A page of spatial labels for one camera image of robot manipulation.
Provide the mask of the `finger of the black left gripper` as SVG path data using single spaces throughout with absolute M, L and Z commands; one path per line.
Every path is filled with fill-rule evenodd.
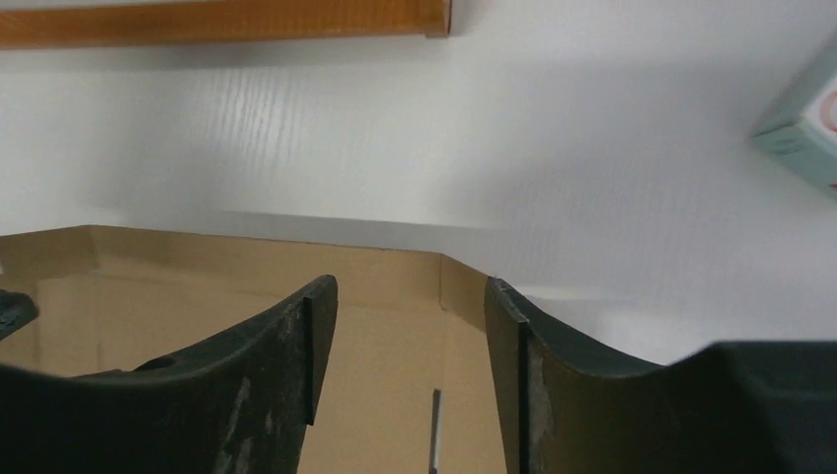
M 22 292 L 2 289 L 0 304 L 0 340 L 11 336 L 38 317 L 36 303 Z

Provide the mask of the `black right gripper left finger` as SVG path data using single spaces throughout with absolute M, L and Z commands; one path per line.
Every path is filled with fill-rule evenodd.
M 131 371 L 3 365 L 5 473 L 293 473 L 339 307 L 334 276 Z

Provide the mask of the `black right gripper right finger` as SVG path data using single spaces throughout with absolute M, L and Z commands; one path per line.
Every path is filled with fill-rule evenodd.
M 725 341 L 670 365 L 485 287 L 510 473 L 832 473 L 836 346 Z

